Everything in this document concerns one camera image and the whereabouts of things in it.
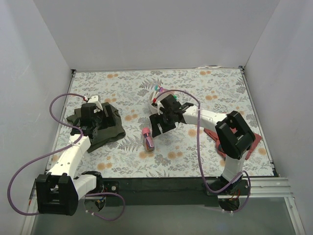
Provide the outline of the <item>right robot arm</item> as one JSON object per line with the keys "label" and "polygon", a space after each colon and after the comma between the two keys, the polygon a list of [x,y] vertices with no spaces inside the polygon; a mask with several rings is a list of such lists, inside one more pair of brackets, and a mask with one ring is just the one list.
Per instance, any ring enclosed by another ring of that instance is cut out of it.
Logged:
{"label": "right robot arm", "polygon": [[157,113],[150,115],[154,138],[175,129],[176,123],[196,125],[217,134],[225,153],[224,170],[219,179],[210,184],[204,182],[204,185],[213,194],[234,194],[239,189],[246,155],[255,141],[255,135],[242,115],[237,111],[224,114],[202,110],[199,105],[189,102],[181,104],[172,94],[162,100],[154,98],[151,105],[157,109]]}

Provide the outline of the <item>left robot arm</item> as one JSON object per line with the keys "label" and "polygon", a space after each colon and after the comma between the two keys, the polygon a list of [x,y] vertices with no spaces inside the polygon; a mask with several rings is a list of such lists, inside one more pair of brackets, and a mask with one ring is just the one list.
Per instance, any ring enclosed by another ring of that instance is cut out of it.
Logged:
{"label": "left robot arm", "polygon": [[115,126],[111,105],[87,102],[70,123],[73,128],[69,148],[63,151],[48,173],[40,174],[35,181],[38,211],[41,214],[74,215],[81,198],[88,193],[98,196],[104,191],[101,173],[87,171],[78,178],[74,176],[98,132]]}

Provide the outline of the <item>white round organizer container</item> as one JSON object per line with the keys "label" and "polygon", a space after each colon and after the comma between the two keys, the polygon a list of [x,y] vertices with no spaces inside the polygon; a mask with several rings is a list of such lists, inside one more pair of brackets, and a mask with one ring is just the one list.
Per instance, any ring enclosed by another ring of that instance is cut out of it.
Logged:
{"label": "white round organizer container", "polygon": [[148,98],[148,104],[149,104],[149,109],[150,109],[151,114],[159,114],[159,108],[163,106],[161,104],[161,100],[163,100],[170,94],[175,96],[174,92],[171,92],[167,89],[161,89],[161,91],[153,90],[150,93],[149,98]]}

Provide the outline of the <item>pink lid pencil jar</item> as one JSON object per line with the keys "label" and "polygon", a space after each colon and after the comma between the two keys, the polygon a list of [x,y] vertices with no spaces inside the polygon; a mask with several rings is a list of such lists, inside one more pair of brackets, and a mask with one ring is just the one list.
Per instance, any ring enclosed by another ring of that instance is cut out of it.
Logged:
{"label": "pink lid pencil jar", "polygon": [[155,149],[155,145],[153,142],[152,134],[149,128],[143,128],[142,129],[142,136],[143,136],[143,144],[145,147],[145,150],[147,152],[152,152]]}

